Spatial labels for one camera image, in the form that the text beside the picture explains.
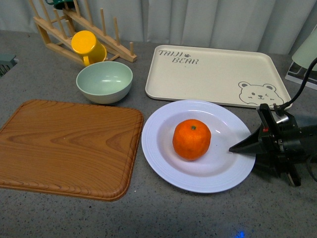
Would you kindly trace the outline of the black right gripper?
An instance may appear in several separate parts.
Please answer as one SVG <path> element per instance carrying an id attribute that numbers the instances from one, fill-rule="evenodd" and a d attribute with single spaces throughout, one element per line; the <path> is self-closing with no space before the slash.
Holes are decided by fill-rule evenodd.
<path id="1" fill-rule="evenodd" d="M 295 118 L 287 112 L 281 114 L 286 119 L 277 123 L 267 104 L 261 104 L 257 111 L 261 126 L 246 139 L 230 147 L 229 152 L 257 154 L 258 168 L 278 177 L 285 173 L 293 186 L 301 185 L 296 164 L 305 164 L 309 175 L 316 180 L 317 171 L 313 170 L 313 163 L 317 162 L 317 126 L 298 126 Z"/>

